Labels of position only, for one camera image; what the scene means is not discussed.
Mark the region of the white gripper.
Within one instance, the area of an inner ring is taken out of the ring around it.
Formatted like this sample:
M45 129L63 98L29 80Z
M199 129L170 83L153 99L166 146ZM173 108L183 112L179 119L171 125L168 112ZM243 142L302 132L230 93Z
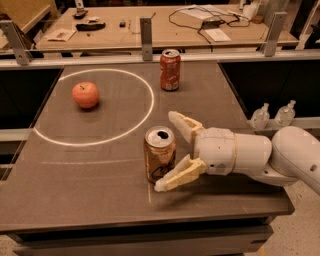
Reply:
M229 129L208 128L177 111L168 113L169 121L181 133L187 143L195 137L194 157L186 155L154 186L157 192L167 192L190 183L203 173L226 176L232 172L236 161L235 134Z

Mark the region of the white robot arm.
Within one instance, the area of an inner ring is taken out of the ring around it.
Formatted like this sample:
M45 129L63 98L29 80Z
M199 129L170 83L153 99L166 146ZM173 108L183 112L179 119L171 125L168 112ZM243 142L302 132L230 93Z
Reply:
M169 121L194 145L176 167L155 183L158 192L190 183L203 173L226 176L243 174L274 186L299 180L320 194L320 141L307 131L286 126L269 139L262 135L234 133L229 129L205 128L176 111Z

